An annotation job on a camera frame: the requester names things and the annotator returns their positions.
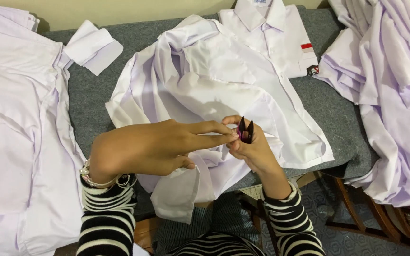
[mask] red and white flag patch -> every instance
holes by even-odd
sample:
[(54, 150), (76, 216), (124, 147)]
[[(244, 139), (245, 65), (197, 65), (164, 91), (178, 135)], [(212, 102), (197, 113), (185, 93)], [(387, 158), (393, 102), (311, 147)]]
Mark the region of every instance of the red and white flag patch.
[(312, 44), (311, 43), (300, 45), (300, 46), (302, 47), (303, 52), (312, 52), (312, 51), (314, 51), (312, 49)]

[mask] gray felt table cover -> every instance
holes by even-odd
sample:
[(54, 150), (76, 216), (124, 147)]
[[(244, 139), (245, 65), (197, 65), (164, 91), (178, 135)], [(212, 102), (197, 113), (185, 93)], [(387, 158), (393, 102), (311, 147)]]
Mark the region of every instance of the gray felt table cover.
[[(298, 10), (317, 57), (327, 50), (344, 26), (336, 19), (332, 9)], [(218, 19), (216, 14), (204, 16)], [(164, 31), (174, 28), (182, 19), (160, 20), (106, 26), (105, 28), (124, 46), (122, 54), (98, 77), (84, 67), (73, 64), (69, 71), (69, 114), (74, 126), (75, 138), (86, 157), (89, 156), (94, 137), (114, 129), (104, 106), (110, 99), (118, 77), (126, 62), (134, 53), (156, 41)], [(67, 43), (75, 30), (47, 32), (43, 35), (57, 42)], [(350, 178), (366, 174), (378, 159), (369, 146), (360, 118), (359, 108), (341, 97), (325, 82), (311, 77), (291, 79), (304, 108), (322, 128), (333, 150), (334, 161), (322, 163), (306, 170), (285, 169), (288, 177), (310, 171), (335, 167), (348, 162), (345, 171), (329, 171), (337, 177)], [(230, 190), (240, 189), (260, 180), (250, 172)], [(153, 211), (149, 195), (138, 185), (139, 205), (135, 214)]]

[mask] striped sleeve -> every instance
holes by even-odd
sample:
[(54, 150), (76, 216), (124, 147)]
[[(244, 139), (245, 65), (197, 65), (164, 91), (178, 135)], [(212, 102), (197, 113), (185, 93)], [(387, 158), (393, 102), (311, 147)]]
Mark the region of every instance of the striped sleeve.
[(322, 243), (313, 231), (311, 220), (301, 203), (300, 194), (290, 183), (292, 193), (285, 200), (268, 198), (263, 189), (264, 200), (270, 223), (278, 237), (281, 256), (325, 256)]
[(135, 175), (124, 175), (110, 188), (90, 187), (82, 180), (84, 214), (77, 256), (132, 255)]

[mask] black and white striped shirt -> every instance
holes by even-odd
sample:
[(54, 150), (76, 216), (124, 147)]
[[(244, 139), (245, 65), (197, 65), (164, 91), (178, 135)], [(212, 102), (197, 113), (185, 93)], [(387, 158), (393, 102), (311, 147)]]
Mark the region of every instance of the black and white striped shirt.
[[(122, 177), (120, 183), (126, 183), (128, 179), (128, 185), (124, 187), (114, 185), (107, 189), (92, 188), (82, 181), (85, 213), (77, 256), (132, 256), (136, 199), (131, 184), (135, 177)], [(267, 198), (263, 190), (261, 197), (278, 237), (277, 246), (282, 256), (325, 256), (295, 187), (285, 200)], [(166, 255), (263, 256), (264, 253), (244, 238), (209, 232)]]

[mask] person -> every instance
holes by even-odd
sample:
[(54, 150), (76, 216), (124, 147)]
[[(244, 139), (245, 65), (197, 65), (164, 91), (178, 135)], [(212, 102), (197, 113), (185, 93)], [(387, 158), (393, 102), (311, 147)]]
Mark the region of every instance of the person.
[[(165, 176), (180, 167), (193, 169), (188, 153), (226, 144), (230, 154), (244, 160), (262, 181), (261, 198), (280, 254), (324, 256), (300, 195), (287, 180), (262, 129), (255, 124), (252, 143), (246, 144), (235, 129), (226, 126), (238, 125), (240, 120), (240, 116), (225, 117), (222, 123), (167, 120), (125, 126), (96, 137), (89, 166), (81, 170), (84, 215), (77, 255), (132, 255), (135, 174)], [(220, 135), (204, 135), (210, 132)], [(153, 238), (153, 250), (156, 256), (262, 256), (256, 246), (259, 239), (235, 194), (225, 193), (213, 204), (195, 207), (190, 225), (164, 220)]]

